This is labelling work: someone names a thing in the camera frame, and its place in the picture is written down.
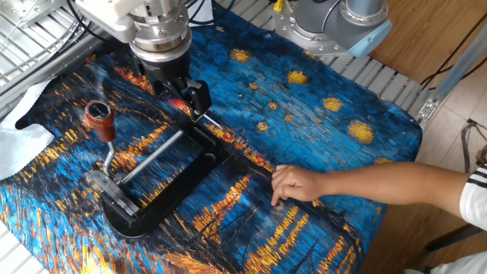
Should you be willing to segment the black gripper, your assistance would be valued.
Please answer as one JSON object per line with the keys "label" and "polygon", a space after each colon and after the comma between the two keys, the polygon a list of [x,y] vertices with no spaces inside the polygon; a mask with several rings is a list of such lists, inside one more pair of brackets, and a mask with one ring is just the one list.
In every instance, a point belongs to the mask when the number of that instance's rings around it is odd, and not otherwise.
{"label": "black gripper", "polygon": [[136,72],[146,78],[158,97],[181,91],[193,122],[197,122],[212,106],[207,83],[190,78],[189,49],[153,53],[132,47],[131,51]]}

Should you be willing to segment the person's hand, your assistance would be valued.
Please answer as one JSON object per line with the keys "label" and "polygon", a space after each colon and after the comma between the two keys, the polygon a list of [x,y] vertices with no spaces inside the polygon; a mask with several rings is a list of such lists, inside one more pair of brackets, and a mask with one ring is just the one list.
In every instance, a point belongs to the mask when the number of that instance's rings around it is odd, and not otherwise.
{"label": "person's hand", "polygon": [[279,165],[272,174],[271,205],[289,198],[310,202],[323,195],[324,174],[294,165]]}

